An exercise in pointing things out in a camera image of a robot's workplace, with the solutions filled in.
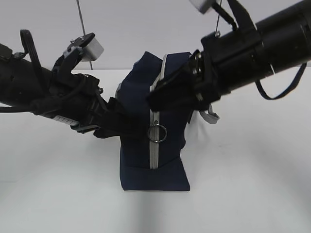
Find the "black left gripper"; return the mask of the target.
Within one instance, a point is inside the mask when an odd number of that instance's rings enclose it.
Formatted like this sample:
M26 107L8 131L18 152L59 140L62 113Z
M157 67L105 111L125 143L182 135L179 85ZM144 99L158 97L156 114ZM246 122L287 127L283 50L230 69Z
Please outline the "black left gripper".
M99 79L87 74L57 78L51 86L62 100L59 109L48 112L48 118L70 126L78 133L93 132L96 138L120 136L144 137L147 128L133 118L113 97L106 102L98 87Z

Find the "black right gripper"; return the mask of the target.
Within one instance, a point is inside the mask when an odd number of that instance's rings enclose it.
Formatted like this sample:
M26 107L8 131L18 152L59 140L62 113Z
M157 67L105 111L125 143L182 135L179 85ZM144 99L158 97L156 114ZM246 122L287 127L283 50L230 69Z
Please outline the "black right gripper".
M210 56L195 50L190 57L165 57L156 88L146 101L153 111L207 109L221 98Z

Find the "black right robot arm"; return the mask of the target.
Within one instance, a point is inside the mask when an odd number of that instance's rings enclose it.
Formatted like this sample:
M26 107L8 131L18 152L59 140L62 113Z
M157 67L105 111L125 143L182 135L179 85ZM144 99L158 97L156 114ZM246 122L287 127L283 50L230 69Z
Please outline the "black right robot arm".
M261 79L294 66L299 66L299 70L279 97L297 87L311 59L310 1L302 0L257 23L238 1L228 4L232 15L216 2L211 6L232 26L232 31L203 37L203 50L196 50L147 96L152 111L184 106L206 110L221 96L251 83L267 99Z

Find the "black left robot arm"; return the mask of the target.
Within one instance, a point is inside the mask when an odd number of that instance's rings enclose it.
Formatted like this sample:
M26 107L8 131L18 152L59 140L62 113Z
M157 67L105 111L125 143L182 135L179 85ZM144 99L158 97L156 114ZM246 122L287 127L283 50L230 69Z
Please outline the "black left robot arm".
M98 138L142 138L146 127L127 113L116 99L101 97L100 80L89 74L57 74L43 68L45 94L31 62L18 59L0 46L0 101L2 113L30 112L68 124L78 133L93 132Z

